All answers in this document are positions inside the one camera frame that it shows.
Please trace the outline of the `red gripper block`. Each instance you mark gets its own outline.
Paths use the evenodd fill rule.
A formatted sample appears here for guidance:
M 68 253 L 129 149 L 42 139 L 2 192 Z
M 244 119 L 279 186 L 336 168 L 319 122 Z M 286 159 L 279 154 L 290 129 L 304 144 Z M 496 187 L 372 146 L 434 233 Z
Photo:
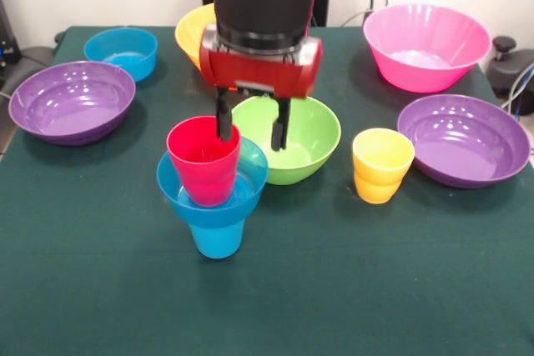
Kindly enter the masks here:
M 278 117 L 271 133 L 273 151 L 286 149 L 290 121 L 290 100 L 307 98 L 313 91 L 323 46 L 320 38 L 305 36 L 297 48 L 286 54 L 240 53 L 225 46 L 214 24 L 202 34 L 199 47 L 200 71 L 205 81 L 217 87 L 217 136 L 229 142 L 233 136 L 232 113 L 226 102 L 227 88 L 236 87 L 268 93 L 276 98 Z

